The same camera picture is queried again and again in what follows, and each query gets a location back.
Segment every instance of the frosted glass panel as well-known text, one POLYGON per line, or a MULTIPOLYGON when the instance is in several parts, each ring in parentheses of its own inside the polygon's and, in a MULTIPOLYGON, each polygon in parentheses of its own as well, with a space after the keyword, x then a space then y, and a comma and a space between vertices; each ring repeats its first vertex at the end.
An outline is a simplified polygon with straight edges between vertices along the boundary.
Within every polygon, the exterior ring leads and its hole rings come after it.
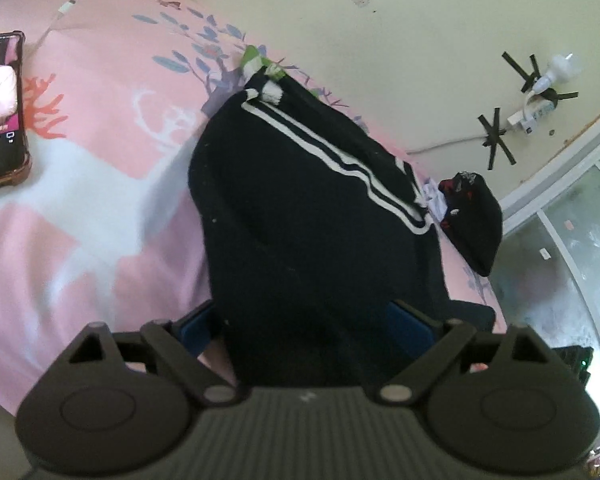
POLYGON ((600 171, 591 168, 545 208, 600 313, 600 171))
POLYGON ((490 282, 507 323, 528 324, 554 348, 594 349, 587 392, 600 410, 600 343, 569 268, 538 217, 503 240, 490 282))

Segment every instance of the pink bed sheet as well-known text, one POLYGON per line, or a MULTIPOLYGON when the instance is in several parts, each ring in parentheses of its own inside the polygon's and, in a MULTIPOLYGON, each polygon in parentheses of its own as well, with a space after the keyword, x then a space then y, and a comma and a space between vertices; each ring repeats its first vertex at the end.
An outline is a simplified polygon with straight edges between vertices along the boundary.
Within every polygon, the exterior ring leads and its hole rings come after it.
MULTIPOLYGON (((396 155, 376 129, 283 56, 190 0, 0 0, 0 32, 26 34, 30 179, 0 190, 0 404, 14 413, 94 320, 136 330, 209 297, 186 169, 208 117, 238 84, 246 44, 396 155)), ((490 304, 441 235, 453 298, 490 304)))

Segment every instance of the beige wall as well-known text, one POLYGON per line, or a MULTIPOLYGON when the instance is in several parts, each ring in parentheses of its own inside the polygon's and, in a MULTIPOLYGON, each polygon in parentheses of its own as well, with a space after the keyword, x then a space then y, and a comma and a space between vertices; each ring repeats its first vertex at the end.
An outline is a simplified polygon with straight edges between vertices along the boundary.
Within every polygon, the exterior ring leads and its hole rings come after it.
MULTIPOLYGON (((600 0, 198 0, 250 37, 288 53, 315 78, 379 124, 405 148, 480 134, 476 117, 507 117, 522 104, 522 80, 500 58, 526 68, 559 52, 586 66, 533 137, 508 136, 519 163, 500 152, 488 181, 502 197, 531 176, 600 113, 600 0), (549 130, 555 130, 550 137, 549 130)), ((486 173, 480 142, 420 157, 434 176, 486 173)))

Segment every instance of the orange coral print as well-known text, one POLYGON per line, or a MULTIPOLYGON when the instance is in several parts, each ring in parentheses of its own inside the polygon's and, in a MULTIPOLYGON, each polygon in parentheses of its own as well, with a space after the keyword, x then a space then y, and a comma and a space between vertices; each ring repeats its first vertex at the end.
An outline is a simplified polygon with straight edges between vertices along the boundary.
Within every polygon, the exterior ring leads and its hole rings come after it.
POLYGON ((40 106, 37 101, 46 92, 48 86, 54 81, 56 74, 51 74, 49 79, 44 80, 37 77, 25 78, 22 88, 22 100, 24 101, 24 125, 30 128, 43 139, 59 139, 66 137, 65 134, 57 134, 51 131, 51 128, 68 119, 63 115, 51 118, 57 115, 59 110, 56 108, 64 98, 64 94, 57 95, 51 102, 40 106))

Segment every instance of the phone case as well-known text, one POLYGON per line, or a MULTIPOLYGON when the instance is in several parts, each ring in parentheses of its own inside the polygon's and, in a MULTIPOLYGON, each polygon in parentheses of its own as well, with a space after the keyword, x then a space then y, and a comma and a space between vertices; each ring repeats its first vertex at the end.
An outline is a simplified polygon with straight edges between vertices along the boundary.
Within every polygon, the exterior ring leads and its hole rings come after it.
MULTIPOLYGON (((22 47, 25 42, 24 32, 22 32, 21 30, 14 30, 12 32, 8 32, 8 34, 17 34, 21 37, 21 40, 18 42, 18 57, 20 58, 20 60, 22 60, 22 47)), ((19 168, 16 168, 16 170, 12 170, 3 176, 0 176, 0 187, 17 186, 18 184, 22 184, 31 172, 31 154, 29 153, 29 142, 27 140, 27 134, 24 126, 23 108, 24 104, 22 101, 22 66, 20 66, 20 70, 18 70, 18 123, 22 130, 25 154, 24 160, 22 161, 22 165, 19 168)))

